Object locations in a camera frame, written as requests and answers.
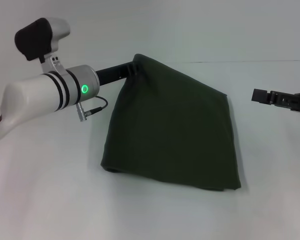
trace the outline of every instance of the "white wall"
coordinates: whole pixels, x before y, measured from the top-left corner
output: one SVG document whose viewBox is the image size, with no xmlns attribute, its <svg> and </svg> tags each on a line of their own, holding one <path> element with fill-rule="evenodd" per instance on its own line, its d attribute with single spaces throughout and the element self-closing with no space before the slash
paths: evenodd
<svg viewBox="0 0 300 240">
<path fill-rule="evenodd" d="M 300 113 L 250 101 L 254 88 L 300 92 L 300 0 L 0 0 L 0 98 L 7 83 L 41 73 L 14 44 L 40 17 L 70 23 L 65 67 L 141 53 L 228 94 L 242 188 L 104 171 L 116 82 L 88 121 L 73 106 L 0 141 L 0 240 L 300 240 Z"/>
</svg>

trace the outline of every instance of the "dark green cloth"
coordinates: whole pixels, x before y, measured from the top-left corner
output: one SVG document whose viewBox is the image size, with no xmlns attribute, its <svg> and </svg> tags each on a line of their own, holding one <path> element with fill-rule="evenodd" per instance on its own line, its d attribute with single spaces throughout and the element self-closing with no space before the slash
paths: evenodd
<svg viewBox="0 0 300 240">
<path fill-rule="evenodd" d="M 116 101 L 101 166 L 161 182 L 241 187 L 227 96 L 146 56 Z"/>
</svg>

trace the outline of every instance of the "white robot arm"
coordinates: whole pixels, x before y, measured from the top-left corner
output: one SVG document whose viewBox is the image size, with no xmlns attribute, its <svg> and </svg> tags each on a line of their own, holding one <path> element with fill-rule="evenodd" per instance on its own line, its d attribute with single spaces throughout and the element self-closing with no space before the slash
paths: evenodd
<svg viewBox="0 0 300 240">
<path fill-rule="evenodd" d="M 72 105 L 85 121 L 103 108 L 85 112 L 81 102 L 96 97 L 100 85 L 137 73 L 133 62 L 97 72 L 88 65 L 65 69 L 55 52 L 58 41 L 69 34 L 68 23 L 59 18 L 40 18 L 16 33 L 16 47 L 28 61 L 39 58 L 43 74 L 6 86 L 0 106 L 0 139 L 21 123 Z"/>
</svg>

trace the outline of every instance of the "black cable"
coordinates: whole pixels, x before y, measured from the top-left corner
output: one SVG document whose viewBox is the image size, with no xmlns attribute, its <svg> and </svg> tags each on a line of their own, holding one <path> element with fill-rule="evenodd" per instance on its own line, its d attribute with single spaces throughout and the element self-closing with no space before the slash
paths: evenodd
<svg viewBox="0 0 300 240">
<path fill-rule="evenodd" d="M 86 112 L 87 116 L 91 116 L 93 114 L 96 114 L 96 113 L 100 112 L 101 110 L 105 109 L 108 106 L 108 101 L 105 98 L 103 98 L 102 96 L 95 96 L 95 97 L 97 99 L 101 99 L 101 100 L 105 101 L 105 105 L 104 106 L 99 106 L 97 108 L 94 108 L 94 109 L 91 109 L 91 110 L 87 111 Z"/>
<path fill-rule="evenodd" d="M 102 107 L 102 109 L 105 109 L 108 106 L 108 101 L 107 99 L 103 98 L 102 96 L 95 96 L 97 99 L 102 99 L 103 101 L 105 101 L 105 105 Z"/>
</svg>

